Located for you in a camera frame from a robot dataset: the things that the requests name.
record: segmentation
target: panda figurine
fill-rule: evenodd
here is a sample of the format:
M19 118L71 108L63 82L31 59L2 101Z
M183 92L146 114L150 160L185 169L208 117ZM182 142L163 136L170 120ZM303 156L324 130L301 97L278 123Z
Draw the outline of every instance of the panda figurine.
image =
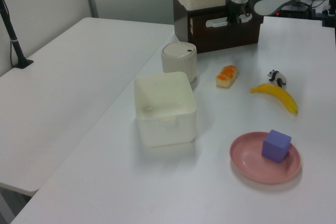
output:
M286 77L283 76L283 74L280 73L279 71L274 71L273 69L267 76L271 77L269 81L276 80L278 83L278 86L281 88L282 88L282 85L286 85Z

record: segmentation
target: yellow banana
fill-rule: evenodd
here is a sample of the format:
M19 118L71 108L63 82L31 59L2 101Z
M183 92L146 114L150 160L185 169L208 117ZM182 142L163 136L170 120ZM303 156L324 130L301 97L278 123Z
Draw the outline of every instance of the yellow banana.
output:
M250 89L251 93L262 92L267 94L272 94L277 97L286 107L286 109L293 113L298 113L298 106L293 99L293 97L283 88L269 83L260 84L259 86Z

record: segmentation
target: box handle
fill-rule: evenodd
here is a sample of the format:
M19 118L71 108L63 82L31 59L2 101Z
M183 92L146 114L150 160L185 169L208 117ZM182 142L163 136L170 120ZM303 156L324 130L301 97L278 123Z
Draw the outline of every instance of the box handle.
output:
M246 17L245 14L241 14L239 18L242 23L245 23L252 19L252 14L250 14L248 17ZM227 26L227 25L228 25L227 17L211 19L205 23L206 27L221 27L221 26Z
M175 127L177 123L175 116L166 116L165 118L161 118L161 125L163 127Z

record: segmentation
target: white table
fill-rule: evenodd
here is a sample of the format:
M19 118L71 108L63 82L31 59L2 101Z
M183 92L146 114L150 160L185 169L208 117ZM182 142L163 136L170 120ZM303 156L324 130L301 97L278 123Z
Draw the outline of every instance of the white table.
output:
M0 78L0 186L32 196L173 31L86 18Z
M334 223L334 40L321 22L265 17L259 44L199 54L197 137L188 144L141 143L130 82L13 224ZM138 77L161 72L163 44ZM228 64L238 77L218 88L215 76ZM272 69L285 74L297 116L274 97L249 93ZM245 178L229 157L236 137L271 129L292 136L302 158L302 171L278 185Z

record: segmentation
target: bread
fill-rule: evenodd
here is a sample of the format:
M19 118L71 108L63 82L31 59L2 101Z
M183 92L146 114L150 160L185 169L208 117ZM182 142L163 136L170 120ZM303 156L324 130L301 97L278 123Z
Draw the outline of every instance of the bread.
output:
M222 68L219 75L216 76L217 86L227 88L235 80L237 76L237 68L235 66L229 65Z

